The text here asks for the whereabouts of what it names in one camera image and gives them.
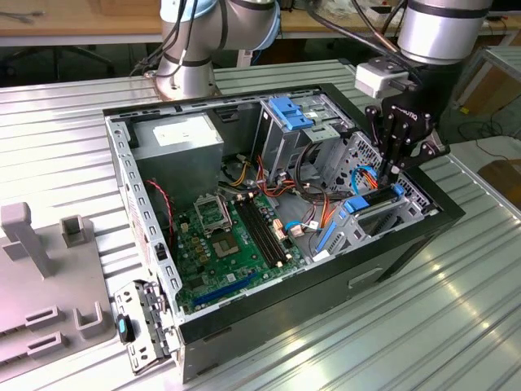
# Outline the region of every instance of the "red wire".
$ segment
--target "red wire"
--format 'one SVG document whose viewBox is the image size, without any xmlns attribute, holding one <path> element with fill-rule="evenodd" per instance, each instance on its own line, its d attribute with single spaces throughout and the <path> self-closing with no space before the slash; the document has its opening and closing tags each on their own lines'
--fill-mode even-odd
<svg viewBox="0 0 521 391">
<path fill-rule="evenodd" d="M 169 195 L 166 191 L 164 191 L 160 185 L 155 183 L 154 181 L 151 181 L 150 179 L 147 179 L 147 183 L 155 187 L 163 196 L 164 202 L 166 203 L 166 209 L 169 212 L 169 234 L 170 234 L 170 248 L 173 246 L 173 216 L 172 216 L 172 209 L 170 208 L 170 202 L 169 202 Z"/>
</svg>

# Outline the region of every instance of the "aluminum table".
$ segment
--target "aluminum table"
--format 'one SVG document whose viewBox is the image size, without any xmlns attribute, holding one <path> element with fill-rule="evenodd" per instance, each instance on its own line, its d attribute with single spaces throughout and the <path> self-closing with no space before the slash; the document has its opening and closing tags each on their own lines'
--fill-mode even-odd
<svg viewBox="0 0 521 391">
<path fill-rule="evenodd" d="M 331 81 L 358 107 L 370 102 L 337 61 L 221 69 L 216 79 L 224 93 Z M 89 217 L 109 295 L 146 275 L 101 110 L 156 101 L 140 77 L 0 90 L 0 203 L 27 201 L 34 226 Z M 172 362 L 135 377 L 116 336 L 0 389 L 519 389 L 519 211 L 455 156 L 423 169 L 466 216 L 351 301 L 189 384 L 179 384 Z"/>
</svg>

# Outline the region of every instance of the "metal bracket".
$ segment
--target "metal bracket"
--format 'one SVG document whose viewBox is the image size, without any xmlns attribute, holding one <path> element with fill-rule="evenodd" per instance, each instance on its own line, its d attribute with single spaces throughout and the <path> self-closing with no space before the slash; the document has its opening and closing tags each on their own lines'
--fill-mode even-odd
<svg viewBox="0 0 521 391">
<path fill-rule="evenodd" d="M 135 340 L 127 344 L 132 371 L 137 375 L 169 359 L 180 349 L 172 315 L 165 308 L 157 283 L 134 281 L 116 292 L 118 313 L 128 316 Z"/>
</svg>

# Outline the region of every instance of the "blue cable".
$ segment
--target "blue cable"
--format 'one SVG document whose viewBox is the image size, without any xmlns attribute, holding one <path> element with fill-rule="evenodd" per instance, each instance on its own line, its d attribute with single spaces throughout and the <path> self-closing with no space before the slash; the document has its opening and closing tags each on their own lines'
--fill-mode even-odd
<svg viewBox="0 0 521 391">
<path fill-rule="evenodd" d="M 288 222 L 285 226 L 284 226 L 284 230 L 287 231 L 289 230 L 291 227 L 293 226 L 299 226 L 300 224 L 302 224 L 301 222 L 298 222 L 298 221 L 293 221 L 293 222 Z"/>
<path fill-rule="evenodd" d="M 257 53 L 257 55 L 255 56 L 255 59 L 253 59 L 253 61 L 252 61 L 252 65 L 255 65 L 255 63 L 257 62 L 257 60 L 259 59 L 259 57 L 261 57 L 261 53 L 262 53 L 262 51 L 259 51 L 259 52 Z"/>
<path fill-rule="evenodd" d="M 374 179 L 377 178 L 376 171 L 374 171 L 374 169 L 370 165 L 359 165 L 358 167 L 356 167 L 351 173 L 351 187 L 356 195 L 359 194 L 357 186 L 357 171 L 361 169 L 367 171 L 369 175 L 371 175 Z"/>
</svg>

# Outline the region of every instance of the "robotic arm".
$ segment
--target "robotic arm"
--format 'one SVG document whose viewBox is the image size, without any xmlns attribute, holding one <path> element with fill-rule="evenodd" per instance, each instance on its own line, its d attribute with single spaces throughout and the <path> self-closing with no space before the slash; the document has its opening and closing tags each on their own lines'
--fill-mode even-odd
<svg viewBox="0 0 521 391">
<path fill-rule="evenodd" d="M 156 77 L 166 99 L 216 92 L 212 54 L 265 49 L 280 26 L 276 0 L 162 0 L 162 59 Z"/>
<path fill-rule="evenodd" d="M 381 109 L 366 109 L 373 143 L 383 158 L 380 186 L 395 182 L 403 169 L 449 152 L 436 127 L 492 2 L 409 0 L 398 40 L 400 53 L 394 54 L 407 64 L 383 56 L 358 65 L 356 88 L 383 98 Z M 412 71 L 417 72 L 415 80 L 410 80 Z"/>
<path fill-rule="evenodd" d="M 380 57 L 357 66 L 356 88 L 376 99 L 366 117 L 383 162 L 379 185 L 395 182 L 401 170 L 449 152 L 436 128 L 471 53 L 493 0 L 402 0 L 405 20 L 396 47 L 376 31 L 368 40 L 320 16 L 310 0 L 308 12 L 319 23 L 368 46 Z M 211 56 L 221 49 L 265 49 L 280 26 L 276 0 L 162 0 L 164 42 L 156 77 L 166 99 L 214 94 Z"/>
</svg>

